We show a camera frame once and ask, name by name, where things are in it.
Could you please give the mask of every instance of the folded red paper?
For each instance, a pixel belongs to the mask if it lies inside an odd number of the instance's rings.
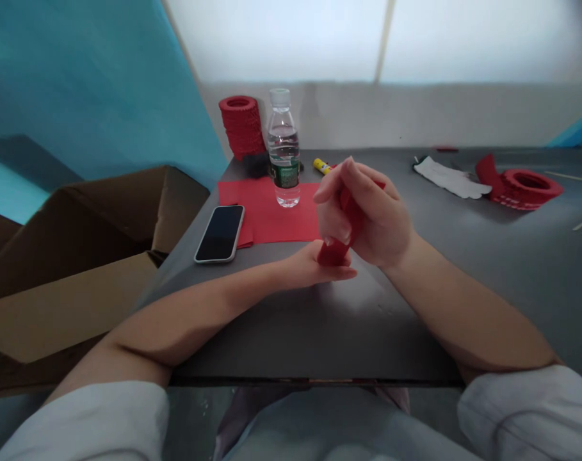
[[[243,181],[221,181],[221,205],[242,205],[246,209],[238,248],[248,242],[312,241],[319,238],[316,204],[312,201],[318,183],[301,185],[301,199],[293,208],[278,205],[269,177]]]

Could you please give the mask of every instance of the table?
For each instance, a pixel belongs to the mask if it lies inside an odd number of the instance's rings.
[[[303,150],[302,182],[318,182],[319,157],[330,164],[352,154],[388,175],[405,200],[415,228],[450,261],[513,303],[545,334],[558,355],[582,374],[582,182],[557,178],[565,193],[535,212],[486,199],[464,200],[412,171],[414,157],[473,171],[493,152],[500,171],[529,168],[582,176],[579,149]],[[244,178],[232,161],[224,181]],[[237,251],[226,265],[193,262],[213,191],[157,272],[139,308],[184,287],[291,255],[303,243],[271,243]],[[272,382],[458,385],[457,369],[389,281],[355,255],[359,276],[266,298],[229,324],[185,364],[172,384]]]

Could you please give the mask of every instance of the blue wall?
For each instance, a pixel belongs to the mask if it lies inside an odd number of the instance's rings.
[[[24,224],[47,196],[48,192],[0,164],[0,214]]]
[[[582,145],[582,117],[551,141],[547,147],[576,147],[578,145]]]
[[[85,179],[168,163],[211,189],[227,164],[159,0],[0,0],[0,136],[18,134]]]

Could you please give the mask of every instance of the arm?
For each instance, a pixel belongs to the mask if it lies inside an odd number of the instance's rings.
[[[166,296],[133,314],[101,340],[67,375],[46,403],[88,384],[148,381],[166,386],[173,367],[193,355],[221,328],[266,296],[357,272],[316,262],[321,241],[295,255],[210,280]]]
[[[384,182],[381,190],[374,181]],[[482,373],[557,363],[543,335],[517,309],[447,261],[420,238],[391,180],[347,159],[324,179],[314,201],[327,241],[349,224],[335,194],[344,184],[366,214],[353,249],[379,266],[455,359],[466,382]]]
[[[466,382],[486,372],[536,369],[558,362],[526,317],[416,233],[404,258],[383,271],[455,359]]]

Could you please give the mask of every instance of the glue stick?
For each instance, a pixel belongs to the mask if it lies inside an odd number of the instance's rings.
[[[324,161],[320,159],[315,159],[313,165],[317,170],[319,170],[324,175],[331,171],[331,166],[327,165]]]

